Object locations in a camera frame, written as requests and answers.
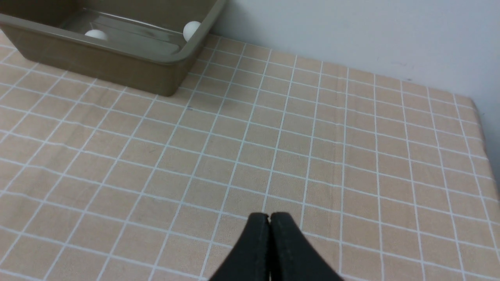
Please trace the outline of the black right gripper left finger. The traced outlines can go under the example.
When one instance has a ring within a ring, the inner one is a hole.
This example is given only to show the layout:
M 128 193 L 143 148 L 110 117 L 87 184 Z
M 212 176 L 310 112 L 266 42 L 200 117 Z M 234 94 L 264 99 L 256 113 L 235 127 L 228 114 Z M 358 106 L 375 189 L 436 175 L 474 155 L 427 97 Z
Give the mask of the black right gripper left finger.
M 249 215 L 238 241 L 211 276 L 211 281 L 268 281 L 268 246 L 270 223 L 268 215 Z

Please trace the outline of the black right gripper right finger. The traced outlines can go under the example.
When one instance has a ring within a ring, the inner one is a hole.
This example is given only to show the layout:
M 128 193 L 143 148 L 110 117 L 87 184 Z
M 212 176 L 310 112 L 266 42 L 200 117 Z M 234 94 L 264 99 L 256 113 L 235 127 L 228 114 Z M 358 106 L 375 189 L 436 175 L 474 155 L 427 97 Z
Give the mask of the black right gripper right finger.
M 342 281 L 302 234 L 291 215 L 270 216 L 270 280 Z

